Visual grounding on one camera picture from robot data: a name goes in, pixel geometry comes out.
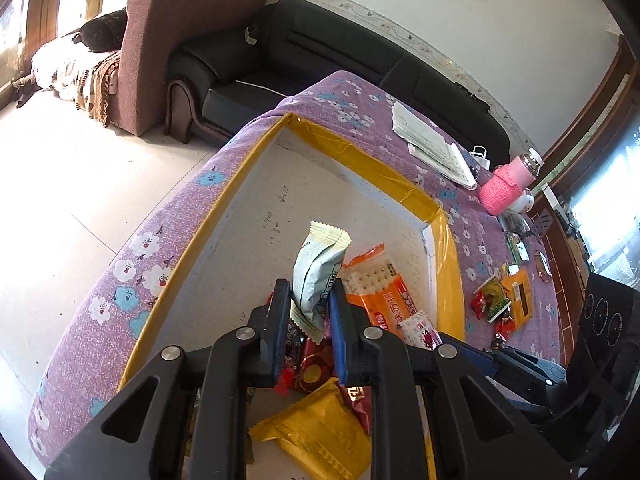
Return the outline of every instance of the wooden sofa leg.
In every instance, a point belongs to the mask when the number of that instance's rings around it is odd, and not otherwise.
[[[193,122],[193,113],[193,102],[186,85],[177,80],[169,82],[164,134],[172,136],[185,144],[189,142],[191,140],[190,128]]]

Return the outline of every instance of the bottle cap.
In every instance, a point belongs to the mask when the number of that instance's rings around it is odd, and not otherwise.
[[[536,150],[529,148],[529,155],[531,155],[540,166],[544,166],[545,161],[542,160],[542,157]]]

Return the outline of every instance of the paper document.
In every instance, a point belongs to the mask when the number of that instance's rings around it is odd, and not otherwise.
[[[476,188],[478,184],[455,143],[447,144],[441,134],[398,101],[394,103],[393,121],[394,132],[407,141],[409,153],[452,182],[467,189]]]
[[[420,148],[431,158],[455,171],[457,163],[449,151],[444,137],[427,123],[421,121],[398,101],[393,108],[394,132],[407,142]]]

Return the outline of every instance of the orange snack box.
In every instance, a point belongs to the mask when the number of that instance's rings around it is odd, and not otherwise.
[[[402,339],[398,326],[417,312],[414,300],[380,244],[355,257],[340,270],[347,300],[366,309],[372,324]]]

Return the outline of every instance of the white tiled floor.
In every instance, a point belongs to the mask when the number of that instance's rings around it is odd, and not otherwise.
[[[36,478],[28,410],[76,305],[217,149],[104,129],[49,91],[0,111],[0,433]]]

